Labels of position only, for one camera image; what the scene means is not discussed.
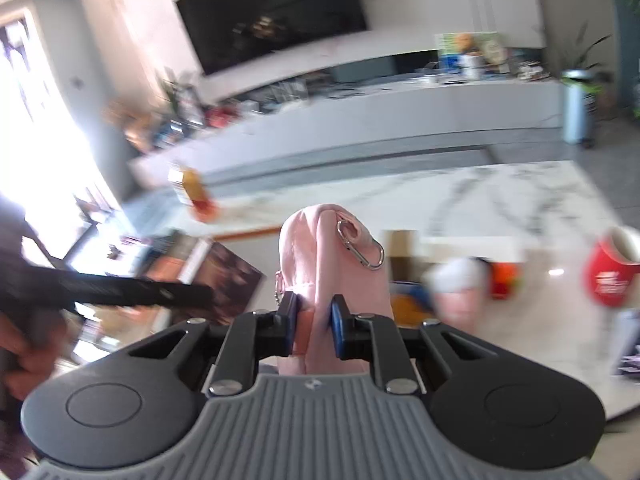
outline coffee table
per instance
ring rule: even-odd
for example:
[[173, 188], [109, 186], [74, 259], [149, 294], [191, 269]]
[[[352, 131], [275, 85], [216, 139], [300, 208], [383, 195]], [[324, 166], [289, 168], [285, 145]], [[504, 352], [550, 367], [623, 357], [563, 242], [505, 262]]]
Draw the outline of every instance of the coffee table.
[[[201, 224], [177, 206], [165, 228], [191, 235], [244, 232], [282, 224], [315, 203], [337, 203], [380, 238], [385, 230], [419, 236], [508, 236], [526, 252], [522, 286], [491, 304], [478, 335], [588, 384], [607, 418], [640, 406], [640, 386], [612, 375], [613, 313], [594, 303], [582, 270], [597, 238], [618, 218], [572, 162], [540, 162], [419, 171], [289, 187], [221, 201], [215, 224]], [[276, 244], [241, 256], [267, 275], [255, 308], [274, 308]]]

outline black tv screen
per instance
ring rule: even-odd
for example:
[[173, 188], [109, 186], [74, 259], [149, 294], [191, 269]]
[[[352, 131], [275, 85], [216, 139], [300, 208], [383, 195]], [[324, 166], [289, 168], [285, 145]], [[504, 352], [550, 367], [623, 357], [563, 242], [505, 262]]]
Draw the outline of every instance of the black tv screen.
[[309, 41], [366, 30], [360, 0], [178, 0], [206, 75]]

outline gray tile floor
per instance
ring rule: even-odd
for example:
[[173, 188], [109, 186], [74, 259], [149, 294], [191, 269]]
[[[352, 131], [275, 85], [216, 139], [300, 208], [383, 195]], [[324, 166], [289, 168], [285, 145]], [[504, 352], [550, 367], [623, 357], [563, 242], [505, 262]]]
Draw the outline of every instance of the gray tile floor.
[[[620, 118], [598, 124], [592, 150], [565, 144], [557, 128], [457, 132], [303, 153], [208, 174], [204, 181], [222, 197], [376, 174], [542, 160], [574, 160], [622, 221], [640, 228], [640, 126]], [[148, 235], [176, 202], [166, 188], [142, 194], [124, 210], [139, 233]]]

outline red paper cup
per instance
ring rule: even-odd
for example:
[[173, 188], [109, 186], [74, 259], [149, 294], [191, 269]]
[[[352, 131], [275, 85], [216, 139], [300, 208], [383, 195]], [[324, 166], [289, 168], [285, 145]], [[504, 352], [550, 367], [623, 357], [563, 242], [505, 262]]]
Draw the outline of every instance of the red paper cup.
[[608, 307], [622, 306], [631, 281], [640, 272], [640, 232], [614, 227], [602, 238], [586, 267], [586, 284], [593, 297]]

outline pink bag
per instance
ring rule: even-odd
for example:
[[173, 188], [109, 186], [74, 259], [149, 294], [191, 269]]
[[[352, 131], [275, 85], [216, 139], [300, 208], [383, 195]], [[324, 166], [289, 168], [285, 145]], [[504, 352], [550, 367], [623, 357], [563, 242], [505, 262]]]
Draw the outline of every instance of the pink bag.
[[366, 227], [334, 204], [304, 208], [280, 232], [277, 292], [302, 299], [292, 357], [279, 358], [283, 375], [346, 374], [369, 371], [365, 361], [340, 361], [330, 328], [331, 300], [342, 294], [352, 314], [393, 318], [384, 251]]

